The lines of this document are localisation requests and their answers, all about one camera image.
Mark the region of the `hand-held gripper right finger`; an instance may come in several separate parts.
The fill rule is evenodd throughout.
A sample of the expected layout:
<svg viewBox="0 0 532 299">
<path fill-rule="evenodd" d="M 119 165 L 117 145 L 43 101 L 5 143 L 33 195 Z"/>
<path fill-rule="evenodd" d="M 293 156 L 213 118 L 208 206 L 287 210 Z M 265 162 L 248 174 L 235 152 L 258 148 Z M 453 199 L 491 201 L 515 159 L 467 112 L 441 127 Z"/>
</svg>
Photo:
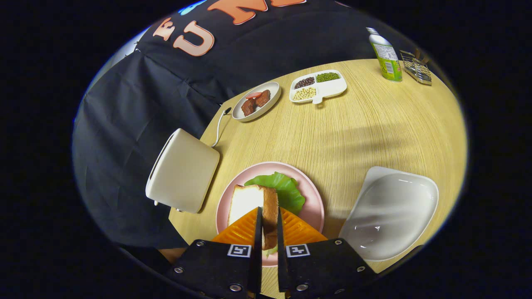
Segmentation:
<svg viewBox="0 0 532 299">
<path fill-rule="evenodd" d="M 289 242 L 296 231 L 288 229 L 294 216 L 278 209 L 278 286 L 287 299 L 355 299 L 363 287 L 378 280 L 378 274 L 343 238 L 310 242 L 310 231 Z"/>
</svg>

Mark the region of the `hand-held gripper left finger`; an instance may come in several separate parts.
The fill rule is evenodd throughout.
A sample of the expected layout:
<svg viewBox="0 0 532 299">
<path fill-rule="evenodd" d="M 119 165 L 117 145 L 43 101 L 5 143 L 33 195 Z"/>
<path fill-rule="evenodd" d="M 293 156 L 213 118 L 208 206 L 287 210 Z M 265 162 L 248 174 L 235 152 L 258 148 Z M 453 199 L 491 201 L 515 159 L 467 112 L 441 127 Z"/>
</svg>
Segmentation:
<svg viewBox="0 0 532 299">
<path fill-rule="evenodd" d="M 260 294 L 262 208 L 239 221 L 251 227 L 249 241 L 194 240 L 166 272 L 169 283 L 199 299 L 249 299 Z"/>
</svg>

